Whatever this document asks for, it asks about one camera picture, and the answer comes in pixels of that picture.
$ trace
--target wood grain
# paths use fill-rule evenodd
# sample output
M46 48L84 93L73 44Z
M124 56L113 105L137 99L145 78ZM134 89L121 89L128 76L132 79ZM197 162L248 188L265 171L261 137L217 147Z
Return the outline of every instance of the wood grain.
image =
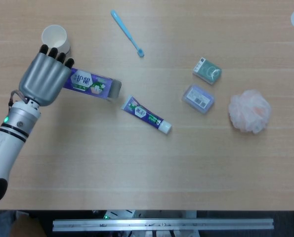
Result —
M294 210L293 11L294 0L0 0L0 124L47 25L67 30L75 67L123 82L115 104L62 90L41 108L0 209ZM214 86L192 75L200 57L223 69ZM192 83L215 96L205 116L181 101ZM273 110L257 136L228 117L246 89ZM129 94L172 132L121 111Z

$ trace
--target blue toothbrush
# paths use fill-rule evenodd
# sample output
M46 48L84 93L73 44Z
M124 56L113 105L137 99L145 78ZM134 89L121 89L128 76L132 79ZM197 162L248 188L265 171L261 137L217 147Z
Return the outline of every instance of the blue toothbrush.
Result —
M143 53L142 49L138 47L138 45L136 44L136 42L133 40L131 34L129 33L128 29L126 28L126 26L124 25L124 23L122 22L121 18L119 17L119 15L117 14L117 12L115 10L111 10L111 14L112 17L114 18L114 20L117 22L117 24L119 25L119 27L123 30L123 32L126 34L126 36L128 37L128 39L132 42L132 44L136 47L137 49L137 53L139 55L139 57L143 57L145 56L145 54Z

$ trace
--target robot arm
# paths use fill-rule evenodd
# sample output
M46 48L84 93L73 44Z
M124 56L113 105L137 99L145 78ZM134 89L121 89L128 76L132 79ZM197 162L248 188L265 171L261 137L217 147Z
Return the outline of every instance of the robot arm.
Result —
M40 117L39 106L50 105L71 74L73 59L43 45L19 83L22 101L9 101L9 113L0 126L0 200L6 193L10 170Z

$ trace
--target toothpaste tube cap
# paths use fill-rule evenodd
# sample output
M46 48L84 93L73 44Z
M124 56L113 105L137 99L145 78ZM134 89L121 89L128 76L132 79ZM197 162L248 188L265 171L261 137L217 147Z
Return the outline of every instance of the toothpaste tube cap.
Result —
M168 132L170 132L172 128L171 123L163 120L158 128L158 130L160 130L161 132L164 132L165 134L168 134Z

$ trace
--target soap box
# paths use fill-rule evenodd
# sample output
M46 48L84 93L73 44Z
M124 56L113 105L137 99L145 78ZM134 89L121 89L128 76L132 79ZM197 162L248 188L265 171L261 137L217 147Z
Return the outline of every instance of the soap box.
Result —
M183 101L205 114L212 107L215 98L197 85L191 85L183 95Z
M201 58L193 69L193 74L213 85L221 76L221 68L206 58Z
M63 88L78 91L102 99L117 99L122 83L118 80L85 72L80 69L71 69L71 75Z

